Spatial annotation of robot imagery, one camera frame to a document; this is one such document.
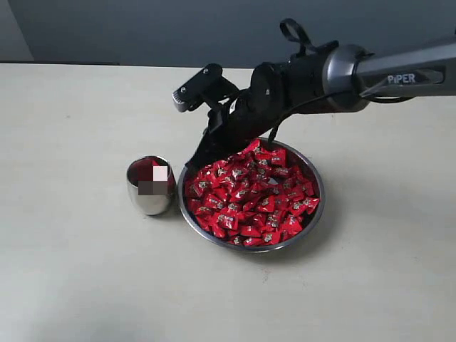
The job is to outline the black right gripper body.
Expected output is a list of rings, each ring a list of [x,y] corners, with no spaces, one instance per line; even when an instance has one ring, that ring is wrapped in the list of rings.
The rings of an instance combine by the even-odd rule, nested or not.
[[[279,120],[286,109],[284,66],[262,63],[252,72],[250,86],[233,101],[234,110],[223,105],[209,121],[202,139],[206,153],[236,153],[262,135]]]

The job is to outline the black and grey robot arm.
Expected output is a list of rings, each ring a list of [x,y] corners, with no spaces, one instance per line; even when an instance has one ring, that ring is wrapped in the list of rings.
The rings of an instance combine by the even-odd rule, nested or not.
[[[262,63],[238,89],[209,64],[174,92],[180,111],[210,108],[203,137],[187,162],[199,170],[243,150],[294,114],[354,113],[367,104],[455,94],[455,38],[396,53],[328,43],[285,63]]]

